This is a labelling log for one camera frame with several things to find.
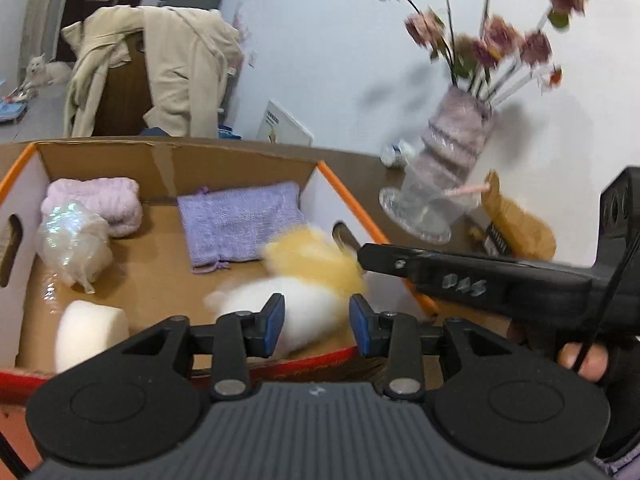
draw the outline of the cardboard box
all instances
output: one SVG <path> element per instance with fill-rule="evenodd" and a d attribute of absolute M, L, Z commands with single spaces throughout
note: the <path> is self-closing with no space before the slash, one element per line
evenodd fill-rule
<path fill-rule="evenodd" d="M 40 203 L 55 179 L 116 176 L 140 184 L 143 224 L 132 237 L 111 241 L 114 263 L 95 283 L 96 293 L 88 295 L 57 282 L 36 256 L 33 239 L 42 219 Z M 0 372 L 0 393 L 26 395 L 52 373 L 58 321 L 73 300 L 124 309 L 132 333 L 175 314 L 188 316 L 192 324 L 211 322 L 202 302 L 206 294 L 231 277 L 236 283 L 248 282 L 265 276 L 266 270 L 260 262 L 249 262 L 232 264 L 231 270 L 193 274 L 176 197 L 203 186 L 222 190 L 284 181 L 300 185 L 300 209 L 309 223 L 330 234 L 336 223 L 343 222 L 360 244 L 388 243 L 323 162 L 170 140 L 30 144 L 0 183 L 0 232 L 7 222 L 13 225 L 5 231 L 0 265 L 0 368 L 5 368 Z M 18 234 L 22 240 L 14 250 Z M 436 309 L 433 301 L 414 295 L 398 278 L 372 274 L 366 282 L 367 297 L 379 310 L 424 319 Z M 345 326 L 288 362 L 259 365 L 254 376 L 275 378 L 339 364 L 356 355 L 353 345 Z M 200 356 L 195 367 L 206 368 L 208 362 Z"/>

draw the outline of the vase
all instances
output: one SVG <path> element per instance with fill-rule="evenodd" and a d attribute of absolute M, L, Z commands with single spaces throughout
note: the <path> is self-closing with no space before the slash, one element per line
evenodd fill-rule
<path fill-rule="evenodd" d="M 450 87 L 422 134 L 424 149 L 404 168 L 402 187 L 380 190 L 382 209 L 412 235 L 434 244 L 448 242 L 450 226 L 479 200 L 446 191 L 466 182 L 493 129 L 491 108 Z"/>

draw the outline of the gray ribbed panel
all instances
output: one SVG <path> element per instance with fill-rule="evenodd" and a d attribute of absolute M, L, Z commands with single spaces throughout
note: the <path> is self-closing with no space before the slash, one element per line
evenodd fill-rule
<path fill-rule="evenodd" d="M 318 386 L 319 396 L 311 394 Z M 215 405 L 178 449 L 120 470 L 48 461 L 30 480 L 603 480 L 594 466 L 521 472 L 448 444 L 418 406 L 381 399 L 370 384 L 265 384 Z"/>

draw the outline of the beige jacket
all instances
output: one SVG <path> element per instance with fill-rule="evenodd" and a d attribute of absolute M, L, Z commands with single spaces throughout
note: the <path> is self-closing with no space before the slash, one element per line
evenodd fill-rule
<path fill-rule="evenodd" d="M 108 69 L 130 60 L 125 35 L 144 30 L 153 102 L 145 114 L 148 126 L 175 137 L 217 137 L 228 64 L 241 57 L 238 32 L 217 10 L 105 7 L 83 28 L 75 23 L 63 30 L 78 56 L 67 90 L 65 136 L 91 136 Z"/>

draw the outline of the crumpled plastic bag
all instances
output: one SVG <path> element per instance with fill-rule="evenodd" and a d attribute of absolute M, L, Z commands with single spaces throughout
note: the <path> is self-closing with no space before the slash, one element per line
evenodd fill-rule
<path fill-rule="evenodd" d="M 35 242 L 42 261 L 66 286 L 79 283 L 88 294 L 113 260 L 109 224 L 79 202 L 55 206 L 43 218 Z"/>

